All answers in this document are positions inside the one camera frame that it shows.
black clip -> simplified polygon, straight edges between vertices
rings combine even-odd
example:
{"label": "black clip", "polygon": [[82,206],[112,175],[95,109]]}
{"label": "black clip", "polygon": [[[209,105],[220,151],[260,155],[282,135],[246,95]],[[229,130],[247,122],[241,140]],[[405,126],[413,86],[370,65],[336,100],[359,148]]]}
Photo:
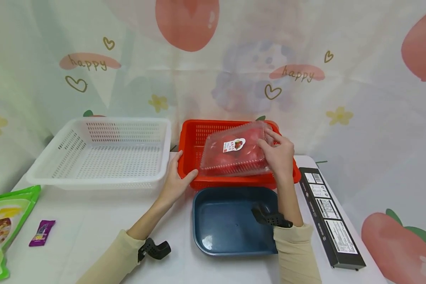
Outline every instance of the black clip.
{"label": "black clip", "polygon": [[140,262],[144,259],[145,255],[153,257],[156,260],[162,260],[166,257],[166,255],[171,252],[170,245],[167,241],[160,243],[159,245],[155,245],[155,242],[149,237],[144,245],[139,249],[137,261]]}
{"label": "black clip", "polygon": [[285,220],[281,213],[268,213],[268,210],[262,204],[255,204],[252,207],[251,212],[259,224],[283,228],[290,228],[293,226],[293,223]]}

white plastic basket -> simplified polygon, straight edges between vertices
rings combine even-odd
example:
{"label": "white plastic basket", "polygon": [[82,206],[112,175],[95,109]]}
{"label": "white plastic basket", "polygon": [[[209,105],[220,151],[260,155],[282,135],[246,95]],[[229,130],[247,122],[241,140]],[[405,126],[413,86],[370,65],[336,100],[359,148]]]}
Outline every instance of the white plastic basket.
{"label": "white plastic basket", "polygon": [[68,122],[27,172],[62,189],[155,189],[170,152],[167,119],[84,117]]}

fabric backdrop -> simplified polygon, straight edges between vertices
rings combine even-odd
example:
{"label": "fabric backdrop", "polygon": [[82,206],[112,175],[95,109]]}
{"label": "fabric backdrop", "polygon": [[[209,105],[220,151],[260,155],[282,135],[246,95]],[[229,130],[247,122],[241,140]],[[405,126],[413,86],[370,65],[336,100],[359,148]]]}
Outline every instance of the fabric backdrop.
{"label": "fabric backdrop", "polygon": [[389,281],[426,284],[426,0],[2,0],[0,86],[0,161],[79,116],[168,117],[174,145],[266,116]]}

purple wrapper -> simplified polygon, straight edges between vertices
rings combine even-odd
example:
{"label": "purple wrapper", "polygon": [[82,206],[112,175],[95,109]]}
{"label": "purple wrapper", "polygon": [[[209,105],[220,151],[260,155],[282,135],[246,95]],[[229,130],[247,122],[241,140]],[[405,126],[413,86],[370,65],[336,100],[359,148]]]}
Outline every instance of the purple wrapper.
{"label": "purple wrapper", "polygon": [[30,241],[29,247],[38,247],[45,245],[47,237],[49,236],[49,232],[54,226],[55,221],[43,220],[40,222],[38,231],[33,239]]}

human hand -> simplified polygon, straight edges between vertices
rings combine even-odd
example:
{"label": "human hand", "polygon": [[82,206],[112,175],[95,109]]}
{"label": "human hand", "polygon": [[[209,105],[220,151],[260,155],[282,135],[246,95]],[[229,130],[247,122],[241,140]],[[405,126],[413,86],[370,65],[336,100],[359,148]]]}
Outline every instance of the human hand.
{"label": "human hand", "polygon": [[267,159],[275,178],[293,177],[293,143],[288,138],[279,135],[271,129],[265,129],[265,132],[279,143],[275,147],[272,147],[265,140],[259,139],[257,141],[257,144],[265,154],[265,159]]}
{"label": "human hand", "polygon": [[178,175],[178,160],[182,155],[183,151],[179,151],[170,162],[166,182],[159,193],[157,202],[172,206],[183,195],[187,186],[196,178],[198,170],[192,170],[184,179],[181,179]]}

